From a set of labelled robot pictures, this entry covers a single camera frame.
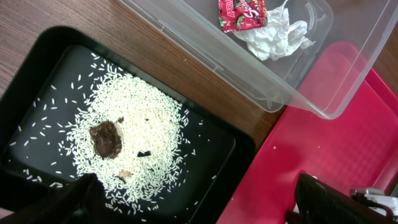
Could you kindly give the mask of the red snack wrapper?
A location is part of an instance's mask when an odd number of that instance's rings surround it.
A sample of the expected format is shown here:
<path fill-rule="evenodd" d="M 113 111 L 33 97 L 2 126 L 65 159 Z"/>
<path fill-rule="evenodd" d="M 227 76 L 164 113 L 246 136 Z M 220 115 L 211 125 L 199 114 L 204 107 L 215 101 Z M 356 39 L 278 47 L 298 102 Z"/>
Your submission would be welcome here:
<path fill-rule="evenodd" d="M 240 32 L 267 27 L 265 0 L 219 0 L 218 19 L 222 32 Z"/>

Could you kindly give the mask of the brown food piece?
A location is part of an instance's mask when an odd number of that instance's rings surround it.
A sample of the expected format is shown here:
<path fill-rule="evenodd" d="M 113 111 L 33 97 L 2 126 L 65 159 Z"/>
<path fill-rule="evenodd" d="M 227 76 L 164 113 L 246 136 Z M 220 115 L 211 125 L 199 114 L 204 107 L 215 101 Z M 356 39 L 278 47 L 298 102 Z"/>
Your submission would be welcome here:
<path fill-rule="evenodd" d="M 90 136 L 94 142 L 94 151 L 102 159 L 114 159 L 121 152 L 122 140 L 116 126 L 105 121 L 90 128 Z"/>

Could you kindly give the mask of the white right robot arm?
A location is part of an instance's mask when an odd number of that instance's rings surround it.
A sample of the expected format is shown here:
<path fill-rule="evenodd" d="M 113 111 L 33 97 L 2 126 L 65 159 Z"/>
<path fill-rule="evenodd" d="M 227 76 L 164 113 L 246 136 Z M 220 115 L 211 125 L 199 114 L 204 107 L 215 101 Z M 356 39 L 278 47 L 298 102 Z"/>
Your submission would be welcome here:
<path fill-rule="evenodd" d="M 298 177 L 295 201 L 302 223 L 397 223 L 393 209 L 375 195 L 355 190 L 347 196 L 308 174 Z"/>

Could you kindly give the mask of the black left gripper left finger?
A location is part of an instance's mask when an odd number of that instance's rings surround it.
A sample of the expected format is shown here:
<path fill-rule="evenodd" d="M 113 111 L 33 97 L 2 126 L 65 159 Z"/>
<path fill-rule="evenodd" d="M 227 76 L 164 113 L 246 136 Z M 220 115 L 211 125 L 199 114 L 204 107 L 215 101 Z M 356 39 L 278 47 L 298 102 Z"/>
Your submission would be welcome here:
<path fill-rule="evenodd" d="M 85 174 L 50 196 L 1 219 L 3 224 L 100 223 L 104 187 L 95 174 Z"/>

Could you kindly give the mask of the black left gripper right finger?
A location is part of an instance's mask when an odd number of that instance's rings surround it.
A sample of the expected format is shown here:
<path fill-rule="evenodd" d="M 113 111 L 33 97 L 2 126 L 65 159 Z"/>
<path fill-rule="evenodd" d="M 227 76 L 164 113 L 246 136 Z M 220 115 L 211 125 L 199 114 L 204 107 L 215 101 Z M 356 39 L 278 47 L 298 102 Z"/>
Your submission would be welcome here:
<path fill-rule="evenodd" d="M 387 206 L 363 194 L 347 196 L 308 174 L 298 177 L 295 201 L 304 223 L 395 223 Z"/>

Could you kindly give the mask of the white rice leftovers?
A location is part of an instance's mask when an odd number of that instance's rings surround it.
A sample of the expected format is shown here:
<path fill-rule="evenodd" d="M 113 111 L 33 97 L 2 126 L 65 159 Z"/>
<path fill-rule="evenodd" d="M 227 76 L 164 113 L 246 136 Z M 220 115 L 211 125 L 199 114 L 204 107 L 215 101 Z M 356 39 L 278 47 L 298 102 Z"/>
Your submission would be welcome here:
<path fill-rule="evenodd" d="M 170 192 L 182 179 L 182 145 L 188 143 L 188 110 L 143 79 L 94 55 L 89 63 L 90 89 L 83 107 L 66 121 L 50 124 L 39 118 L 39 132 L 30 143 L 53 130 L 61 134 L 58 155 L 71 157 L 72 182 L 95 174 L 104 187 L 104 208 L 113 212 L 127 206 L 133 214 L 156 211 L 160 194 Z M 94 151 L 90 128 L 114 123 L 122 140 L 114 159 L 102 159 Z"/>

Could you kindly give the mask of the white napkin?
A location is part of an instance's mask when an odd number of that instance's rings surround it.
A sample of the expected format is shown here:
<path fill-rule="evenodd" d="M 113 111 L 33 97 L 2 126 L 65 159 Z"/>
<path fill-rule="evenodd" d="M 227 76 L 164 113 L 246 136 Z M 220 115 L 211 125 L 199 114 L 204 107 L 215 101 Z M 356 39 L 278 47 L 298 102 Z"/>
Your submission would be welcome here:
<path fill-rule="evenodd" d="M 297 49 L 307 49 L 315 43 L 305 35 L 308 24 L 305 21 L 290 23 L 287 1 L 269 11 L 268 25 L 258 29 L 235 32 L 234 35 L 245 41 L 247 48 L 259 60 L 278 60 L 292 55 Z"/>

